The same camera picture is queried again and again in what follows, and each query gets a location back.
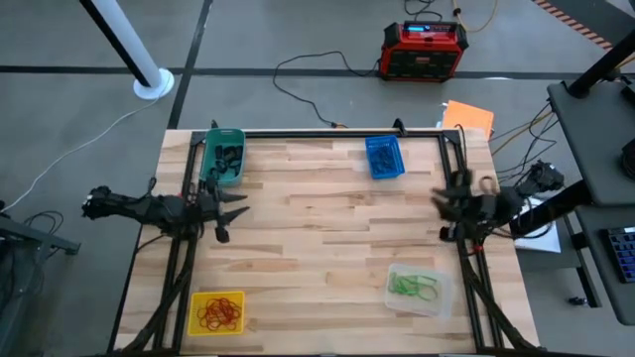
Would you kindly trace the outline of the black desk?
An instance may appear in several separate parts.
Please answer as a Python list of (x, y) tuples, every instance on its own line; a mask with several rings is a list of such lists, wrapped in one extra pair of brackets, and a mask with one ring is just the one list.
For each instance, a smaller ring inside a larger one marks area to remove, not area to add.
[(599, 205), (635, 205), (635, 179), (621, 170), (622, 148), (635, 139), (635, 105), (615, 82), (595, 85), (584, 98), (562, 83), (548, 94), (581, 177)]

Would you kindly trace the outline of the tall pole with white base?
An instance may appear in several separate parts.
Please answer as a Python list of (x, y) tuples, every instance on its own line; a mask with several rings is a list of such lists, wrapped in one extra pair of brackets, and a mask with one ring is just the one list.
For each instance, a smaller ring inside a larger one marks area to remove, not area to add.
[(174, 87), (174, 75), (156, 65), (117, 0), (79, 3), (133, 74), (134, 93), (144, 100), (166, 96)]

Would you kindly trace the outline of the red black power station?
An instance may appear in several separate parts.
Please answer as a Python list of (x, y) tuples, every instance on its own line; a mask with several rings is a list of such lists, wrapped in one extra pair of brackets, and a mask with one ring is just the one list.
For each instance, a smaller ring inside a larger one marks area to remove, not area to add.
[(405, 21), (383, 33), (379, 76), (384, 80), (445, 82), (468, 48), (458, 22)]

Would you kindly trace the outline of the teal plastic basket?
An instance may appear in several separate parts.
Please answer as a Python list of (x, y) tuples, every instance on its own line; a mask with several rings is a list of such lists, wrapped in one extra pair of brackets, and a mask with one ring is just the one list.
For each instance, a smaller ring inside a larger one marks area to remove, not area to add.
[(240, 159), (242, 161), (242, 169), (236, 176), (231, 179), (221, 179), (217, 183), (222, 186), (238, 186), (242, 183), (243, 171), (246, 164), (246, 135), (240, 129), (233, 128), (213, 128), (210, 129), (204, 139), (205, 148), (203, 151), (203, 159), (199, 178), (205, 180), (208, 177), (209, 170), (215, 168), (216, 159), (224, 159), (226, 162), (229, 158), (223, 157), (223, 148), (227, 146), (242, 146), (243, 155)]

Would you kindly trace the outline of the blue plastic basket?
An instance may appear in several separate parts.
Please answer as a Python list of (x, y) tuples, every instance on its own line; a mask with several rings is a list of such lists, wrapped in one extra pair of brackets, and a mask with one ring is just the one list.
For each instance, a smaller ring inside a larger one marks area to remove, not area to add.
[[(388, 175), (375, 176), (371, 170), (371, 164), (370, 164), (372, 160), (371, 155), (377, 148), (380, 148), (380, 147), (389, 147), (392, 150), (395, 163), (396, 163), (396, 171)], [(369, 172), (373, 179), (393, 179), (402, 175), (405, 172), (401, 148), (396, 136), (388, 135), (388, 136), (367, 137), (365, 139), (365, 149), (366, 149), (367, 161), (369, 164)]]

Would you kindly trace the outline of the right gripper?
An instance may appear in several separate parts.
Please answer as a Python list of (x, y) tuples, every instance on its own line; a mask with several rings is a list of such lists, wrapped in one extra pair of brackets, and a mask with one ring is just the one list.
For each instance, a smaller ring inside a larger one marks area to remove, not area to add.
[(474, 195), (471, 191), (473, 172), (470, 170), (458, 170), (453, 173), (453, 183), (457, 189), (433, 188), (431, 200), (451, 201), (455, 200), (456, 208), (445, 203), (436, 203), (440, 218), (445, 221), (460, 221), (471, 223), (484, 230), (493, 230), (499, 226), (497, 220), (497, 190), (491, 176), (485, 176), (478, 180), (480, 194)]

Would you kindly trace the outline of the black diagonal beam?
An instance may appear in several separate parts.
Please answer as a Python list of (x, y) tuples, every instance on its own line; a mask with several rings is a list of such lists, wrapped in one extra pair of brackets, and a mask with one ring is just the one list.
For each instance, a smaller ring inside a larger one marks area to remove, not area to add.
[(572, 212), (576, 207), (591, 203), (591, 195), (585, 181), (582, 179), (540, 205), (520, 214), (509, 222), (509, 227), (514, 235), (526, 236)]

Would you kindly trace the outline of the yellow plastic basket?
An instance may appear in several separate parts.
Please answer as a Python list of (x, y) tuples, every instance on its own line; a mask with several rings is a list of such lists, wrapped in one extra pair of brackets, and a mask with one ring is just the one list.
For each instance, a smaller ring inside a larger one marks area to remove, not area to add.
[[(228, 330), (222, 325), (215, 331), (209, 331), (205, 327), (199, 325), (198, 311), (205, 308), (205, 304), (213, 298), (227, 298), (241, 307), (242, 316), (238, 321), (235, 330)], [(234, 335), (241, 334), (245, 327), (245, 293), (244, 292), (209, 292), (194, 293), (190, 297), (190, 312), (188, 320), (188, 336), (217, 336), (217, 335)]]

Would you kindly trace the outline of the orange paper sheet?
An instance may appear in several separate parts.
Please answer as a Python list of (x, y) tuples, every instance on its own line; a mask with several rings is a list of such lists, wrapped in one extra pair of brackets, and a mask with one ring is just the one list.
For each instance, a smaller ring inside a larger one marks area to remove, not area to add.
[(494, 124), (494, 113), (479, 107), (450, 100), (445, 104), (441, 121), (443, 128), (454, 128), (460, 125), (463, 129), (480, 129), (489, 139)]

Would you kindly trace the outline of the red rubber band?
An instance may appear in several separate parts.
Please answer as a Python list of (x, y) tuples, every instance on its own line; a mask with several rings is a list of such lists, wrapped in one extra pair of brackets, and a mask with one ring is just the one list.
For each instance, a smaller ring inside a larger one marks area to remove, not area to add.
[(225, 297), (214, 298), (207, 307), (207, 313), (223, 323), (229, 323), (240, 316), (240, 307)]
[(235, 318), (232, 302), (225, 297), (210, 299), (205, 304), (200, 317), (204, 321), (204, 325), (209, 329), (218, 328), (221, 325), (229, 325)]
[(235, 330), (242, 316), (241, 307), (232, 301), (221, 303), (217, 314), (219, 324), (228, 330)]
[(197, 315), (198, 315), (198, 318), (199, 318), (199, 325), (201, 327), (205, 327), (209, 331), (215, 331), (221, 325), (219, 324), (219, 320), (218, 319), (216, 319), (214, 317), (211, 317), (207, 313), (207, 307), (209, 306), (211, 301), (212, 301), (212, 299), (206, 303), (205, 308), (200, 309), (198, 311)]

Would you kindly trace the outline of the clear plastic container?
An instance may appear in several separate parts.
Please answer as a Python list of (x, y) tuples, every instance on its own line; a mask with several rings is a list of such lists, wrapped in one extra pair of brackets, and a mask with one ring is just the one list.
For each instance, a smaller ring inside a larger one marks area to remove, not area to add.
[[(434, 301), (425, 301), (417, 297), (391, 294), (388, 291), (388, 284), (395, 274), (404, 276), (427, 276), (436, 279), (437, 283), (435, 287), (438, 290), (439, 297)], [(388, 269), (384, 301), (388, 308), (397, 311), (429, 317), (449, 318), (452, 310), (453, 288), (452, 278), (447, 274), (416, 266), (394, 263), (391, 264)]]

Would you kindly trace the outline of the black keyboard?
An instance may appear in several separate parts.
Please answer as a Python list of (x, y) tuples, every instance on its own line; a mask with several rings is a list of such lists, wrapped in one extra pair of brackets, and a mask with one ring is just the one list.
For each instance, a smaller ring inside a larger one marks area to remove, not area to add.
[(635, 283), (635, 226), (601, 229), (605, 249), (622, 284)]

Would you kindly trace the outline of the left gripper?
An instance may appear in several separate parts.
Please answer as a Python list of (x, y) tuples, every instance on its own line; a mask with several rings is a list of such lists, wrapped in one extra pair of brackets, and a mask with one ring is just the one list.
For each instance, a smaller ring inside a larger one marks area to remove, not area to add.
[(194, 199), (193, 223), (203, 225), (205, 222), (213, 221), (217, 227), (222, 224), (230, 224), (235, 218), (250, 209), (249, 206), (219, 213), (220, 202), (230, 203), (246, 199), (246, 195), (219, 192), (217, 181), (214, 177), (207, 177), (205, 181), (200, 181)]

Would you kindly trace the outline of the white paper sheet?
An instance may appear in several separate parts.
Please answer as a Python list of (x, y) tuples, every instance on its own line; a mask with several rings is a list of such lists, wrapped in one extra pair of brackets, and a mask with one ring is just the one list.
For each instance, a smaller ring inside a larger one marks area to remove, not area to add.
[(530, 233), (530, 238), (515, 240), (516, 249), (560, 254), (562, 252), (557, 225), (554, 221)]

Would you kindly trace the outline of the black diagonal post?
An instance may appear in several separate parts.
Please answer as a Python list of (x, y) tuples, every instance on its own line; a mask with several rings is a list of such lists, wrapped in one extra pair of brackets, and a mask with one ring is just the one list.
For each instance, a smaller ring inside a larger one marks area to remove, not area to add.
[(635, 29), (615, 45), (590, 69), (573, 83), (567, 85), (568, 93), (575, 98), (587, 96), (589, 90), (603, 77), (616, 69), (633, 52), (635, 52)]

